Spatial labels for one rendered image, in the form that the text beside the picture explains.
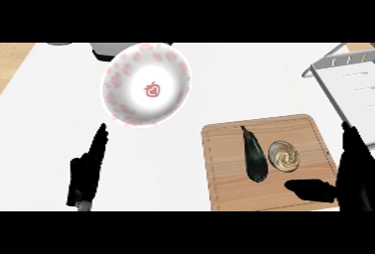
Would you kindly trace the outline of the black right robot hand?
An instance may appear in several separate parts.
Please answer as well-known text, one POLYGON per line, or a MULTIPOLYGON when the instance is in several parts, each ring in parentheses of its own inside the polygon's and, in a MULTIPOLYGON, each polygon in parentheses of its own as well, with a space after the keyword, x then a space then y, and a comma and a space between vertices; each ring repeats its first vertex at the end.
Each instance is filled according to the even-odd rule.
POLYGON ((375 158, 359 131, 347 122, 343 127, 343 154, 335 185, 319 179, 289 180, 285 188, 301 200, 335 202, 343 212, 375 212, 375 158))

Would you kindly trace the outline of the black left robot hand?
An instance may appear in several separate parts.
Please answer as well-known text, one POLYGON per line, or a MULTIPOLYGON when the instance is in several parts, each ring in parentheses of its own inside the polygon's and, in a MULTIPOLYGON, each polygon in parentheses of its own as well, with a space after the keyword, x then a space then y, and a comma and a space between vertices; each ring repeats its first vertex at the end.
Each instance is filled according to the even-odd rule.
POLYGON ((66 206, 77 207, 78 201, 86 200, 93 202, 95 200, 106 142, 106 126, 100 124, 89 151, 78 158, 71 159, 71 182, 66 206))

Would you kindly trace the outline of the wooden cutting board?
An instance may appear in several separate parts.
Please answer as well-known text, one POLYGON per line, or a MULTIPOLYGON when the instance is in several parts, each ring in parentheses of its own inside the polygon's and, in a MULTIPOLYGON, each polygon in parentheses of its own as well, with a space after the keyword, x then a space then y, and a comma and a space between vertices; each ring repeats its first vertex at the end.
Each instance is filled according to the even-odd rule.
POLYGON ((284 187, 289 180, 335 182, 337 166, 309 115, 210 124, 201 135, 214 210, 316 210, 338 206, 335 201, 300 199, 284 187), (264 149, 282 140, 292 144, 300 156, 300 165, 292 172, 269 168, 267 178, 258 183, 247 174, 244 130, 254 132, 264 149))

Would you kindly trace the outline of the white plate with pink print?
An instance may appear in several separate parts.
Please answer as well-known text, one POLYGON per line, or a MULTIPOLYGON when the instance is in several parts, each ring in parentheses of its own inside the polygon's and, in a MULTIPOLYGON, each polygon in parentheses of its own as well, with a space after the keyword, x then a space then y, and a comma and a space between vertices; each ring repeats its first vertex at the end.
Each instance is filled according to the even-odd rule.
POLYGON ((164 43, 142 43, 111 60, 100 79, 100 101, 115 122, 149 128, 179 113, 192 90, 192 68, 164 43))

